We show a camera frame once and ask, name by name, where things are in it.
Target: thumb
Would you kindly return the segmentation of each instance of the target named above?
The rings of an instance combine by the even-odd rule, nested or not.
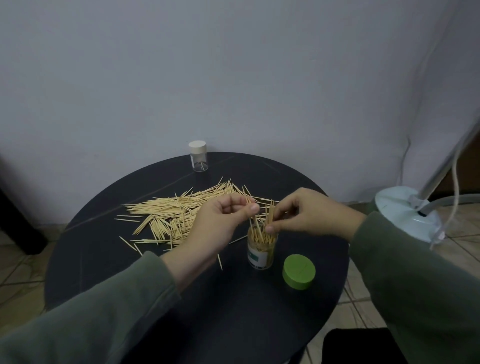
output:
[[[237,212],[230,214],[232,219],[237,225],[253,217],[258,211],[260,211],[260,206],[258,204],[248,204],[245,207],[242,207]]]
[[[269,234],[276,234],[282,230],[297,230],[296,227],[297,216],[285,220],[277,220],[268,224],[265,228],[265,231]]]

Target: black marble tabletop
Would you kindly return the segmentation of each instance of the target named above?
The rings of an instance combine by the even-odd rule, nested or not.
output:
[[[280,200],[299,187],[323,191],[296,170],[271,159],[241,153],[209,153],[209,169],[194,172],[190,156],[163,160],[116,181],[88,202],[72,219],[51,256],[45,302],[52,309],[122,271],[140,256],[119,235],[131,239],[135,223],[114,220],[122,204],[200,191],[220,180],[246,185],[252,195]],[[246,234],[239,226],[233,239]],[[140,238],[150,237],[144,229]],[[163,254],[164,247],[140,249]],[[315,264],[306,291],[282,279],[290,254]],[[274,363],[281,364],[305,346],[332,313],[345,283],[348,244],[333,237],[282,232],[275,260],[265,271],[247,260],[246,240],[220,253],[223,271],[214,264],[182,294],[182,300],[127,355],[124,362]]]

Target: white label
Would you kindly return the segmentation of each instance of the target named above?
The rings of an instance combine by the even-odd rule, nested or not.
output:
[[[250,260],[250,263],[252,263],[254,266],[259,267],[259,268],[264,268],[267,266],[267,257],[268,253],[267,252],[259,252],[258,250],[253,249],[252,247],[248,246],[248,260]]]

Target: green sleeve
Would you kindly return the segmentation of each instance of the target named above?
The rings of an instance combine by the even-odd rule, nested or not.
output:
[[[349,252],[409,363],[480,363],[480,280],[378,212]]]
[[[0,362],[119,363],[180,299],[151,252],[129,268],[0,339]]]

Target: green cap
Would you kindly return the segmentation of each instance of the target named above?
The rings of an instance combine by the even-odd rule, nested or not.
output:
[[[289,255],[283,263],[283,279],[296,290],[306,290],[315,278],[315,266],[306,256]]]

